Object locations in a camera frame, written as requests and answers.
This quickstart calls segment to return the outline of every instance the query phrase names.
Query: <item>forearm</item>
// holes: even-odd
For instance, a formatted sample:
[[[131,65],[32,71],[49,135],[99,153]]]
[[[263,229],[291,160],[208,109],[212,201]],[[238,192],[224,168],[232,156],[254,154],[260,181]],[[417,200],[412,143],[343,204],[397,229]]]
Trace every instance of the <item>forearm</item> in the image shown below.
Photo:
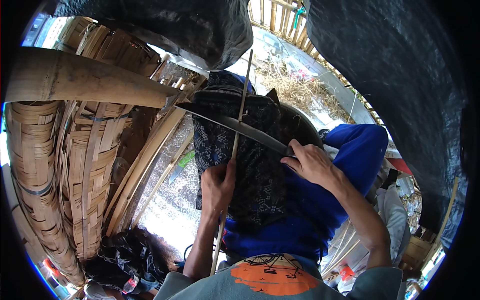
[[[347,212],[361,243],[370,251],[368,267],[391,265],[390,236],[382,219],[342,171],[335,171],[334,177],[330,192]]]
[[[212,266],[212,245],[218,217],[202,211],[197,236],[187,257],[183,274],[197,281],[210,275]]]

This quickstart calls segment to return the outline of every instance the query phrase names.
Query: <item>red object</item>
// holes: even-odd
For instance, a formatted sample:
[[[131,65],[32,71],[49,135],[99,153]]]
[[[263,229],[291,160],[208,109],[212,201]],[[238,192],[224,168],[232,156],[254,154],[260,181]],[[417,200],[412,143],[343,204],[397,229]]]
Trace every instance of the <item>red object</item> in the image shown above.
[[[349,281],[350,279],[353,278],[355,273],[350,269],[349,266],[344,265],[340,267],[340,277],[342,278],[342,281]]]
[[[43,265],[52,273],[53,276],[60,276],[60,271],[52,264],[52,261],[49,258],[43,260]]]
[[[387,160],[392,164],[392,166],[395,167],[395,169],[399,170],[399,171],[402,171],[402,172],[405,172],[405,173],[408,173],[410,175],[413,175],[412,174],[412,171],[410,171],[410,169],[408,168],[407,164],[405,163],[405,161],[401,158],[387,158]]]

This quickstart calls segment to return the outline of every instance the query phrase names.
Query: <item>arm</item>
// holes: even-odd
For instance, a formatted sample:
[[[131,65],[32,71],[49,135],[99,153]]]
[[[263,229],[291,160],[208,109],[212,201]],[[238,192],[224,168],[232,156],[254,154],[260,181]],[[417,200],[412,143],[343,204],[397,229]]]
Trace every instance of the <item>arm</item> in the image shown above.
[[[289,145],[298,160],[284,157],[281,162],[306,180],[331,192],[340,202],[360,235],[361,243],[370,251],[367,268],[392,266],[390,236],[382,219],[345,174],[317,146],[310,144],[304,147],[296,140],[292,140]]]
[[[218,218],[228,207],[235,188],[235,161],[208,168],[202,174],[202,214],[197,236],[183,268],[183,274],[197,281],[210,275],[212,244]]]

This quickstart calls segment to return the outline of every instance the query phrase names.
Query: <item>right hand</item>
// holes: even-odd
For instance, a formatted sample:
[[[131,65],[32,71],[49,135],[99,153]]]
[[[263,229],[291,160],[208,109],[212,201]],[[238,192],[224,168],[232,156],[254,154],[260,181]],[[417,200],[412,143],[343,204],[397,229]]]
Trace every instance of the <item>right hand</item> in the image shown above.
[[[236,161],[210,167],[202,174],[202,214],[217,219],[220,212],[228,207],[235,189]]]
[[[280,162],[287,164],[306,180],[330,192],[341,181],[343,172],[330,161],[325,151],[312,144],[302,146],[295,139],[288,145],[292,147],[298,160],[284,157]]]

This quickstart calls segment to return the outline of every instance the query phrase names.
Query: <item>small knife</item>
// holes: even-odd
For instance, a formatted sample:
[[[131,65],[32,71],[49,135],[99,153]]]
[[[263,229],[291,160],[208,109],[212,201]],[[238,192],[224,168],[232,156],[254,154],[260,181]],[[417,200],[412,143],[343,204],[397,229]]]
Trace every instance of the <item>small knife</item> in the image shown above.
[[[295,153],[293,152],[292,147],[285,146],[283,143],[266,134],[265,132],[258,130],[248,124],[240,122],[234,118],[220,115],[204,108],[203,106],[190,102],[178,103],[175,105],[175,107],[181,108],[199,117],[202,117],[219,125],[227,127],[228,129],[236,131],[267,146],[270,149],[279,152],[283,156],[295,157]]]
[[[179,164],[175,167],[175,170],[173,170],[173,173],[168,180],[168,184],[172,184],[172,182],[175,180],[175,178],[177,178],[183,168],[194,158],[195,150],[192,150],[189,153],[185,154],[185,156],[179,161]]]

